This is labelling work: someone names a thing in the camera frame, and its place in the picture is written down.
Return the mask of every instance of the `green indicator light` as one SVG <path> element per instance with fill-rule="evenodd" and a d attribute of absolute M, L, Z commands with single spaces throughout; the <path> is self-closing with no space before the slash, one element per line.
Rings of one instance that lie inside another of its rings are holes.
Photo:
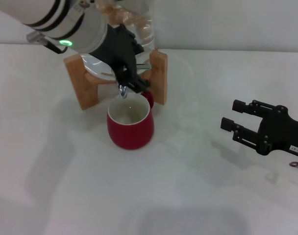
<path fill-rule="evenodd" d="M 71 41 L 67 41 L 67 40 L 61 40 L 60 44 L 65 45 L 70 47 L 71 45 L 73 45 L 73 43 Z"/>

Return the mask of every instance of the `white table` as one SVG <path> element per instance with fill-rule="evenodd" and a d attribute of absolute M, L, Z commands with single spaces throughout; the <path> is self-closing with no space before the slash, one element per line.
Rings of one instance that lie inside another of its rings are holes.
<path fill-rule="evenodd" d="M 86 112 L 63 58 L 0 45 L 0 235 L 298 235 L 298 157 L 258 155 L 220 129 L 257 131 L 235 99 L 285 105 L 298 120 L 298 53 L 162 50 L 168 103 L 137 151 Z"/>

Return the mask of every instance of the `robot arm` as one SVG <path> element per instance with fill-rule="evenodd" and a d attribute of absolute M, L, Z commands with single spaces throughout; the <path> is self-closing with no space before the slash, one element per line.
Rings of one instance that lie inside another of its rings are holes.
<path fill-rule="evenodd" d="M 108 25 L 94 4 L 84 8 L 79 0 L 0 0 L 0 11 L 33 28 L 33 39 L 44 46 L 54 47 L 43 38 L 47 36 L 107 63 L 120 85 L 136 93 L 149 86 L 137 74 L 135 55 L 144 49 L 135 35 L 124 25 Z"/>

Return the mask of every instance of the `red mug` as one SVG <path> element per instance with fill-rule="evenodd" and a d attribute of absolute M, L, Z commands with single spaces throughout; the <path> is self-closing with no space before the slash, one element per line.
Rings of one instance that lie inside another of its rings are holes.
<path fill-rule="evenodd" d="M 154 133 L 150 92 L 116 97 L 108 107 L 107 125 L 112 141 L 121 148 L 134 150 L 144 147 Z"/>

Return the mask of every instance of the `wooden stand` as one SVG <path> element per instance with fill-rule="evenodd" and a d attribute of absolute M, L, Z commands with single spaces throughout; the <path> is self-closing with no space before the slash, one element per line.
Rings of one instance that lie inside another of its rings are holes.
<path fill-rule="evenodd" d="M 104 80 L 90 74 L 85 69 L 79 54 L 65 58 L 64 64 L 82 110 L 99 104 L 99 85 L 114 84 L 116 86 L 116 81 Z M 152 69 L 142 73 L 141 77 L 150 81 L 149 91 L 152 92 L 154 101 L 164 105 L 167 102 L 168 56 L 154 50 L 150 54 L 150 64 Z"/>

